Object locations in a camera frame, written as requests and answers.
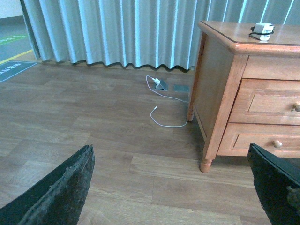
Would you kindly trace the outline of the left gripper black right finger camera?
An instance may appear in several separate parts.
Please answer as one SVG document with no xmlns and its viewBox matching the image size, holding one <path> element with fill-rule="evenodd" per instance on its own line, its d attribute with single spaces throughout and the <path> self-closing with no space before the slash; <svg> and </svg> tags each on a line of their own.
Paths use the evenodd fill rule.
<svg viewBox="0 0 300 225">
<path fill-rule="evenodd" d="M 262 208 L 273 225 L 300 223 L 300 169 L 251 143 L 247 159 Z"/>
</svg>

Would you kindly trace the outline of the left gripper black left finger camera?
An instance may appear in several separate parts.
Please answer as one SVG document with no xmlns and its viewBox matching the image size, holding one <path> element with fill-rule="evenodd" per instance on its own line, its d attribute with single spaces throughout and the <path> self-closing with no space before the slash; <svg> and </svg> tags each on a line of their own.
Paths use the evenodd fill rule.
<svg viewBox="0 0 300 225">
<path fill-rule="evenodd" d="M 22 195 L 0 209 L 2 225 L 76 225 L 95 165 L 85 145 Z"/>
</svg>

